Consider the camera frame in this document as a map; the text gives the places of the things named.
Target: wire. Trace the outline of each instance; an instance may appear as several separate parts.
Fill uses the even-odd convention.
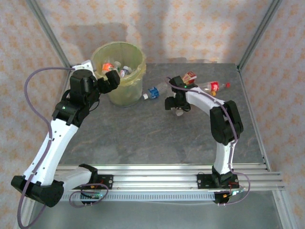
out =
[[[104,185],[104,184],[101,184],[101,183],[85,184],[85,185],[80,185],[80,186],[81,186],[81,187],[83,187],[83,186],[86,187],[86,186],[95,186],[95,185],[102,186],[102,187],[106,188],[107,191],[106,191],[106,194],[102,196],[102,198],[100,198],[98,201],[95,201],[94,203],[91,203],[91,206],[100,203],[100,202],[107,196],[107,194],[108,194],[108,192],[109,192],[108,187],[107,187],[106,185]],[[72,207],[74,207],[74,208],[83,208],[83,207],[86,207],[86,206],[87,206],[87,204],[85,204],[85,205],[75,205],[75,204],[71,201],[71,198],[72,198],[72,196],[73,196],[75,193],[81,193],[82,191],[83,191],[83,190],[78,190],[78,191],[75,191],[75,192],[72,192],[72,193],[71,193],[71,195],[70,195],[70,197],[69,197],[69,203],[70,203],[70,205],[71,205]]]
[[[81,192],[81,195],[82,195],[83,197],[87,197],[87,198],[89,198],[89,199],[92,198],[92,196],[86,195],[86,194],[83,193],[83,192]]]
[[[100,182],[100,184],[102,184],[102,183],[104,183],[104,180],[102,180],[101,182]],[[98,185],[97,185],[98,186]],[[96,190],[97,189],[97,186],[95,187],[95,189],[94,190]]]
[[[239,185],[238,183],[236,182],[229,182],[229,186],[230,186],[230,193],[232,191],[232,185]]]
[[[234,148],[234,144],[237,143],[238,139],[237,139],[237,134],[236,134],[235,128],[234,128],[234,126],[233,126],[232,120],[231,120],[231,118],[230,118],[230,116],[229,116],[227,110],[225,109],[225,107],[224,107],[219,101],[215,100],[215,98],[212,97],[212,96],[209,95],[209,94],[206,94],[206,93],[204,93],[204,92],[199,92],[199,91],[197,91],[197,90],[192,90],[192,89],[187,89],[187,88],[182,88],[182,87],[176,87],[176,86],[172,85],[171,83],[169,83],[169,81],[167,81],[167,80],[165,80],[165,82],[166,82],[168,85],[170,85],[172,88],[175,88],[175,89],[178,89],[178,90],[182,90],[182,91],[194,92],[194,93],[201,94],[201,95],[203,95],[203,96],[209,98],[209,99],[212,100],[213,102],[215,102],[215,103],[216,103],[217,105],[219,105],[219,106],[221,107],[221,109],[224,111],[224,114],[225,114],[225,116],[227,117],[227,119],[228,119],[228,121],[229,121],[230,127],[231,127],[232,132],[233,132],[233,135],[234,135],[234,141],[231,142],[231,145],[230,145],[230,155],[229,155],[228,167],[229,167],[229,170],[230,170],[230,172],[231,172],[232,174],[235,174],[235,175],[242,175],[242,176],[244,176],[244,177],[247,179],[247,181],[248,181],[248,190],[247,190],[247,192],[246,192],[246,195],[245,195],[243,198],[241,198],[240,200],[237,200],[237,201],[232,202],[232,203],[219,204],[219,205],[225,206],[225,205],[237,204],[237,203],[243,201],[243,200],[249,195],[250,188],[251,188],[251,181],[250,181],[249,177],[248,177],[246,174],[244,174],[244,173],[237,173],[237,172],[234,172],[234,171],[232,170],[231,164],[232,164],[233,153],[234,153],[233,148]]]
[[[29,95],[28,95],[28,84],[29,84],[29,81],[30,79],[37,73],[39,72],[42,72],[42,71],[45,71],[45,70],[74,70],[74,68],[65,68],[65,67],[46,67],[46,68],[41,68],[41,69],[38,69],[36,71],[34,71],[31,75],[29,75],[29,77],[26,79],[25,83],[24,83],[24,96],[25,96],[25,99],[28,103],[28,105],[30,106],[30,108],[32,109],[32,111],[40,118],[42,119],[48,126],[48,135],[49,135],[49,141],[47,143],[47,147],[46,149],[44,150],[40,160],[38,161],[38,163],[36,164],[35,168],[33,169],[32,171],[32,174],[29,176],[29,179],[27,180],[27,182],[25,183],[24,185],[24,188],[23,188],[23,191],[21,193],[21,197],[20,197],[20,200],[19,200],[19,204],[18,204],[18,209],[17,209],[17,222],[18,222],[18,225],[21,229],[27,229],[27,228],[30,228],[37,220],[38,218],[40,217],[40,215],[42,214],[42,212],[45,210],[46,206],[44,205],[41,209],[41,211],[38,213],[38,216],[32,221],[32,223],[30,223],[29,225],[27,226],[24,226],[22,224],[22,221],[21,221],[21,208],[22,208],[22,203],[23,203],[23,200],[24,200],[24,197],[25,197],[25,194],[26,194],[26,191],[29,187],[29,184],[31,182],[31,180],[33,179],[34,177],[34,174],[36,173],[36,171],[38,170],[38,168],[40,167],[40,165],[42,164],[43,160],[45,159],[50,147],[51,147],[51,143],[52,143],[52,127],[51,127],[51,124],[48,122],[48,120],[42,115],[40,114],[35,108],[34,106],[32,105],[30,99],[29,99]]]
[[[92,110],[90,110],[89,112],[91,112],[91,111],[94,111],[98,106],[100,105],[100,100],[98,100],[97,101],[97,105],[96,105],[96,107],[95,108],[93,108]]]

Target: floral wallpaper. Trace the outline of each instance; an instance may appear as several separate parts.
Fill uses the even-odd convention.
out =
[[[0,227],[11,229],[20,198],[11,179],[23,174],[47,133],[46,124],[27,105],[23,85],[36,69],[62,64],[26,1],[2,0],[0,11]],[[33,105],[49,119],[66,76],[47,71],[29,84]]]
[[[238,63],[272,0],[39,0],[71,63],[112,41],[147,62]]]
[[[275,171],[305,228],[305,3],[284,0],[242,75]]]

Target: gray tabletop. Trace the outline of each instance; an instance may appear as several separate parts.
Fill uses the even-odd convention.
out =
[[[166,76],[197,74],[197,83],[230,82],[231,87],[216,97],[236,102],[244,132],[236,145],[234,163],[262,163],[235,64],[182,63],[147,64],[143,90],[155,86]],[[61,164],[213,164],[216,142],[211,135],[210,119],[199,108],[175,116],[164,109],[166,94],[155,100],[140,100],[120,108],[107,95],[90,113],[69,142]]]

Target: white robotic arm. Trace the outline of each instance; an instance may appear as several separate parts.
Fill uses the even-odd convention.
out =
[[[91,106],[99,100],[101,94],[114,90],[120,83],[116,71],[106,73],[107,79],[97,79],[91,61],[85,61],[73,67],[70,78],[71,89],[67,90],[52,114],[52,143],[45,159],[33,174],[34,168],[45,152],[50,140],[47,134],[42,146],[23,176],[14,176],[11,185],[19,192],[31,178],[26,196],[48,207],[55,206],[65,191],[79,185],[96,183],[97,169],[89,165],[79,165],[72,172],[54,176],[57,165],[71,138],[79,129]]]
[[[195,84],[186,85],[180,76],[170,79],[169,84],[172,86],[174,96],[166,98],[166,110],[178,108],[190,111],[190,105],[193,104],[210,117],[211,132],[217,146],[216,160],[212,167],[212,175],[210,177],[204,175],[207,184],[198,184],[198,188],[228,187],[237,178],[236,174],[232,173],[232,160],[236,141],[233,130],[227,117],[224,116],[222,108],[229,114],[237,138],[239,138],[244,128],[235,102],[225,102],[211,97]]]
[[[205,93],[199,87],[192,88],[192,90],[198,91],[201,93]],[[215,101],[218,101],[222,105],[224,104],[223,100],[214,98],[214,101],[212,101],[209,98],[202,96],[201,94],[196,93],[196,92],[186,92],[185,94],[186,94],[186,101],[189,104],[193,104],[193,105],[197,106],[202,111],[207,113],[209,116],[210,116],[210,110],[213,107],[219,107],[219,105],[216,104]],[[233,142],[234,142],[234,140],[232,142],[230,142],[229,144],[227,144],[226,146],[222,143],[216,142],[217,148],[216,148],[216,160],[214,163],[214,169],[219,174],[226,174],[226,173],[230,172],[229,163],[232,164],[233,157],[231,157],[231,161],[229,161],[229,155],[230,155],[230,147]],[[235,145],[236,145],[236,143],[234,143],[232,146],[233,152],[234,152]]]

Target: yellow trash bin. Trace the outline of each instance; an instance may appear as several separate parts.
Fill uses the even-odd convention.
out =
[[[95,75],[98,79],[107,78],[102,74],[102,65],[106,62],[118,61],[121,68],[125,65],[130,67],[133,72],[121,78],[118,88],[108,93],[108,96],[112,103],[121,107],[137,103],[142,95],[142,78],[146,72],[145,55],[137,46],[111,42],[95,50],[91,59],[96,66]]]

